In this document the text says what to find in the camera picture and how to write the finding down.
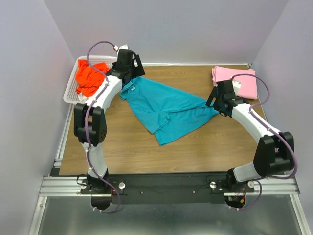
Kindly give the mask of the teal polo shirt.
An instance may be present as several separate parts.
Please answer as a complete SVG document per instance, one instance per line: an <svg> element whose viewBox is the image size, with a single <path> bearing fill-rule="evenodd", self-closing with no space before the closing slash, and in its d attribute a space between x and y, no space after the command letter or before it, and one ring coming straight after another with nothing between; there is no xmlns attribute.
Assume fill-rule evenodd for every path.
<svg viewBox="0 0 313 235"><path fill-rule="evenodd" d="M218 114L205 99L144 77L132 79L120 97L159 145L178 140Z"/></svg>

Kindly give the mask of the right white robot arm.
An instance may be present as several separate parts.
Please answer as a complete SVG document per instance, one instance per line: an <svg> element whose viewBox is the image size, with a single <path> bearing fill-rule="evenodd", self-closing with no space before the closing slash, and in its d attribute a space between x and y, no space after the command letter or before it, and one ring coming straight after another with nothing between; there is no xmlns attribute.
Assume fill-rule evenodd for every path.
<svg viewBox="0 0 313 235"><path fill-rule="evenodd" d="M251 180L297 170L293 135L268 124L246 99L237 96L238 85L232 80L217 82L206 102L221 115L241 124L257 143L253 161L227 171L225 187L231 192Z"/></svg>

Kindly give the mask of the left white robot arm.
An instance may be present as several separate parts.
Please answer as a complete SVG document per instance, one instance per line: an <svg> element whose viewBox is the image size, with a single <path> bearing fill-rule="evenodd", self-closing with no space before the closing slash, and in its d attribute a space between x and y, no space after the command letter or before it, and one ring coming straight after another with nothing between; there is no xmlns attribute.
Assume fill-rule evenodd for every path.
<svg viewBox="0 0 313 235"><path fill-rule="evenodd" d="M145 71L139 55L129 49L118 50L117 61L107 72L93 64L90 67L99 72L104 81L88 101L75 105L74 135L82 144L88 163L86 179L80 183L81 192L102 194L111 190L102 150L107 134L105 111L122 88L132 79L143 76Z"/></svg>

